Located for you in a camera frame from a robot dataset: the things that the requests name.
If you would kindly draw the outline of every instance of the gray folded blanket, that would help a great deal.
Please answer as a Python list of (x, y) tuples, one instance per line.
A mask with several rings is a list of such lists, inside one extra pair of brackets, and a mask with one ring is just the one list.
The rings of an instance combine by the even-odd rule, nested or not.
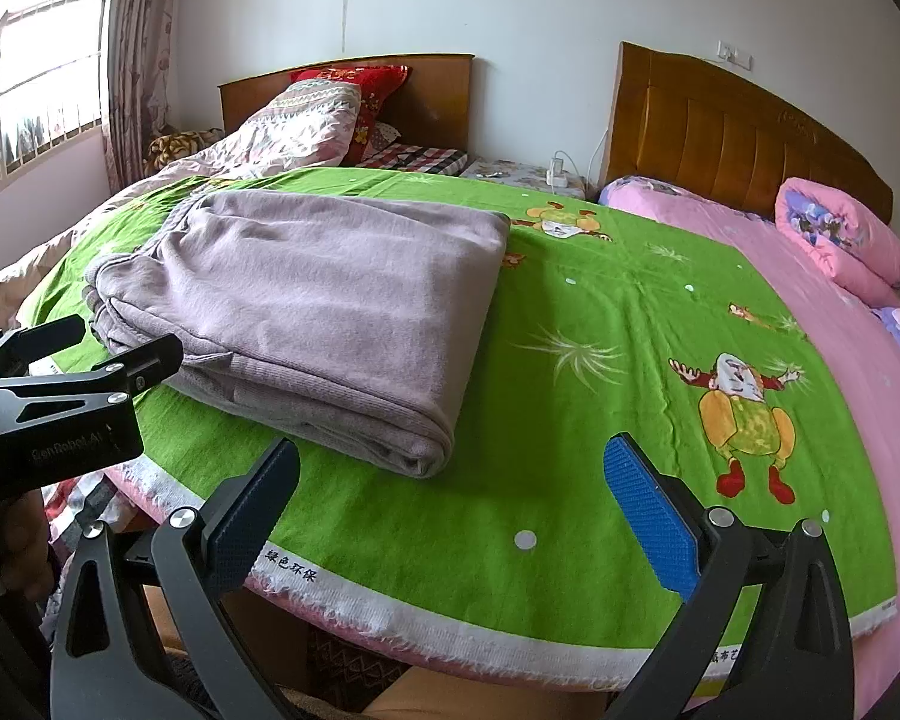
[(111, 352), (174, 333), (168, 383), (410, 476), (453, 448), (506, 217), (411, 200), (224, 190), (86, 271)]

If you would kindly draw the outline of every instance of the headboard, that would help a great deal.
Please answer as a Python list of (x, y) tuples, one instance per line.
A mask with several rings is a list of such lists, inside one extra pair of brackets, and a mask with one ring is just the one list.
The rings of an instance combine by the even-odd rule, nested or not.
[(220, 102), (223, 127), (233, 132), (252, 114), (290, 85), (294, 71), (328, 67), (407, 65), (410, 75), (384, 102), (380, 119), (400, 130), (400, 140), (415, 146), (462, 148), (466, 151), (470, 127), (469, 53), (409, 53), (361, 56), (319, 62), (223, 84)]
[(799, 108), (706, 60), (621, 43), (601, 186), (669, 181), (773, 215), (783, 179), (846, 191), (888, 223), (893, 192), (861, 154)]

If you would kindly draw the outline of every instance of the patterned curtain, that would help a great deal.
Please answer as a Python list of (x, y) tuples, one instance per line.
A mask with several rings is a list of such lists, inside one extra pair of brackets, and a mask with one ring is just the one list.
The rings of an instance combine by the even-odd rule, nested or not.
[(103, 147), (110, 190), (144, 177), (146, 149), (168, 127), (173, 0), (109, 0)]

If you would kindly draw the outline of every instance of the silver screw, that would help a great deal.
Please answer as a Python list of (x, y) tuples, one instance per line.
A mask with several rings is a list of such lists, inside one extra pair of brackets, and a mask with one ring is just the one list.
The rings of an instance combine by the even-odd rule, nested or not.
[(91, 522), (83, 529), (83, 535), (87, 538), (96, 538), (103, 533), (103, 521), (98, 519)]
[(820, 538), (823, 535), (823, 528), (820, 527), (816, 519), (804, 519), (800, 529), (810, 538)]
[(197, 513), (193, 509), (177, 509), (170, 515), (170, 528), (189, 528), (194, 519)]
[(724, 509), (722, 506), (711, 509), (707, 518), (718, 528), (730, 528), (730, 525), (736, 520), (736, 517), (733, 516), (733, 512), (730, 509)]

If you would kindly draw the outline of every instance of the white wall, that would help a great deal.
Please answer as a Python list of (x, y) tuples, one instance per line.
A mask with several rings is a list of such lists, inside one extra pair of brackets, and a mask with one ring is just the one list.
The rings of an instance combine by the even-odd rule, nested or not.
[(63, 232), (110, 196), (99, 128), (37, 159), (0, 187), (0, 269)]
[(900, 234), (900, 13), (890, 0), (179, 0), (175, 118), (221, 123), (217, 85), (341, 55), (472, 52), (470, 149), (581, 170), (610, 115), (621, 40), (754, 55), (755, 82), (859, 149), (895, 192)]

